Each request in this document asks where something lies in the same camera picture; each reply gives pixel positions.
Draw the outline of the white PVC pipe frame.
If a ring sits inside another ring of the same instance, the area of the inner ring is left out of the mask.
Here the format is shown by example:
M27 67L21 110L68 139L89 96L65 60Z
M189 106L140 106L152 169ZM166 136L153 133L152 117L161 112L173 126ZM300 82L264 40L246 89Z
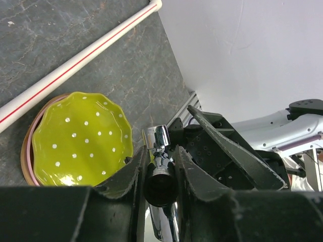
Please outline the white PVC pipe frame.
M91 62L104 50L119 40L132 28L157 12L162 7L162 1L150 1L143 9L126 19L117 27L97 39L64 64L43 77L37 83L26 89L20 95L1 107L1 132L7 129L27 111L43 100L53 90L66 82L85 65Z

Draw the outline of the pink rimmed plate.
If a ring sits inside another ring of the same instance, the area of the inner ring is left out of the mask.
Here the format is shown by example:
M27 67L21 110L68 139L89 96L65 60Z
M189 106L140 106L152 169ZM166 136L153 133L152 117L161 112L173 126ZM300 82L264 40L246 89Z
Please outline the pink rimmed plate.
M41 122L41 119L46 111L46 109L53 103L56 103L66 97L68 97L70 94L62 94L59 96L56 96L52 98L49 102L45 104L45 106L38 112L35 119L33 120L32 124L30 125L23 144L21 148L21 154L20 154L20 161L21 161L21 169L23 176L30 186L42 186L42 184L39 183L37 178L34 175L33 172L33 148L32 148L32 136L35 131L35 129L38 127L38 125Z

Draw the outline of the green dotted plate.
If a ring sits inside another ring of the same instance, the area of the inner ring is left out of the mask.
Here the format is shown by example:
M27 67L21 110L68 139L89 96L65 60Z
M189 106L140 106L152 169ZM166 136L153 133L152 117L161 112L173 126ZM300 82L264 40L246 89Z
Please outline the green dotted plate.
M123 110L100 93L73 92L51 104L32 136L33 172L44 186L95 186L133 155Z

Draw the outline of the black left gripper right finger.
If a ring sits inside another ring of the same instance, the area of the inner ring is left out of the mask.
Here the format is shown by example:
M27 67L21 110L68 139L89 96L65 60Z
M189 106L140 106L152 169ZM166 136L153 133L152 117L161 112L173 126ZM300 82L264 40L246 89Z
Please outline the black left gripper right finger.
M322 241L322 193L234 191L175 156L180 241Z

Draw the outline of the chrome metal faucet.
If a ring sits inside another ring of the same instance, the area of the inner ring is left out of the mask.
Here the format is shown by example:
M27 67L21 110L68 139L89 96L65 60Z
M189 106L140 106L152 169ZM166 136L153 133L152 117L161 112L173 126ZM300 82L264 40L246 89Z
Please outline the chrome metal faucet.
M165 125L149 127L143 130L143 137L150 158L144 196L149 205L154 236L160 241L179 241L178 185L175 165L167 151L171 144L168 129Z

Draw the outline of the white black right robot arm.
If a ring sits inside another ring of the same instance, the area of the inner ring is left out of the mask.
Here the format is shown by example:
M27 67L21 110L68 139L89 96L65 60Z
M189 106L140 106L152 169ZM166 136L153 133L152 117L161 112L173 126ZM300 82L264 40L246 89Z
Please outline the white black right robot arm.
M209 122L228 139L258 156L293 191L322 191L322 101L291 103L273 114L237 123L206 113ZM211 177L234 190L253 185L235 162L194 117L175 118L168 126L171 148L182 146Z

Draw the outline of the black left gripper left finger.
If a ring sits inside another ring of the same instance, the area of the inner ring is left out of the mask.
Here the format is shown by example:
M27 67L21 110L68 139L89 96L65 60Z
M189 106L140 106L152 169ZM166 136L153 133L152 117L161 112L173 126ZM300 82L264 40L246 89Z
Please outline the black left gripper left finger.
M96 187L2 187L1 241L143 241L149 154Z

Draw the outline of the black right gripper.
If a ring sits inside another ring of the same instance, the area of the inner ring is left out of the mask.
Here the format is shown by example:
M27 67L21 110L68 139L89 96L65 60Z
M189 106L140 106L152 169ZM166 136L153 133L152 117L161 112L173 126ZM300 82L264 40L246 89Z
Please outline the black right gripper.
M285 181L260 158L221 134L192 105L187 110L200 124L186 127L176 118L168 127L170 150L182 146L191 159L212 178L233 190L283 189Z

